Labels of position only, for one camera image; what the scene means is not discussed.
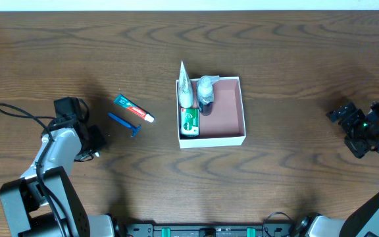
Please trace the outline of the green soap bar package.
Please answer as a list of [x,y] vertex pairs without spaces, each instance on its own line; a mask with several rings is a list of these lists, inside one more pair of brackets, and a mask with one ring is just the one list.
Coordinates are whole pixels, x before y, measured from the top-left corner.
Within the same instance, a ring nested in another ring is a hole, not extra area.
[[180,109],[180,134],[186,137],[199,135],[199,110],[194,108]]

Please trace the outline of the white Pantene tube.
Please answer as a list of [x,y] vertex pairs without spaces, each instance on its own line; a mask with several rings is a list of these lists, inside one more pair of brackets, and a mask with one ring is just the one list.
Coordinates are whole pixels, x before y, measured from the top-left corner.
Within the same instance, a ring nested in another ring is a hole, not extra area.
[[193,88],[183,61],[180,64],[178,79],[178,102],[183,108],[193,106]]

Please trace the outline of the blue pump soap bottle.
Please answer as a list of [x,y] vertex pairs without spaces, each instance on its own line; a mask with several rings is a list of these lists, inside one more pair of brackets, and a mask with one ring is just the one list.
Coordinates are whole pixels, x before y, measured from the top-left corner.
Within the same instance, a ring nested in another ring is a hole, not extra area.
[[197,82],[197,103],[199,112],[203,116],[211,114],[214,102],[213,84],[220,80],[220,76],[202,76]]

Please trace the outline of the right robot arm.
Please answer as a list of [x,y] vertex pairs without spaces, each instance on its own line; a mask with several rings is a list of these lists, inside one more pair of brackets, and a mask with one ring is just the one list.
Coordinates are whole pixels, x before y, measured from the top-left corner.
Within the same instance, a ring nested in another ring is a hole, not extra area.
[[[366,111],[349,102],[326,116],[338,123],[344,145],[355,158],[379,154],[379,101]],[[379,189],[344,219],[317,212],[304,215],[292,226],[291,236],[379,236]]]

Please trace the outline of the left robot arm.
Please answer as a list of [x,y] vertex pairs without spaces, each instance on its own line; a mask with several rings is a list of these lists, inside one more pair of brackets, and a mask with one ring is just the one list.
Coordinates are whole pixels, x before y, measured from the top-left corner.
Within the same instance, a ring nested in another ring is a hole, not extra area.
[[0,200],[11,236],[114,236],[110,215],[88,215],[68,175],[86,157],[73,128],[54,130],[22,176],[5,183]]

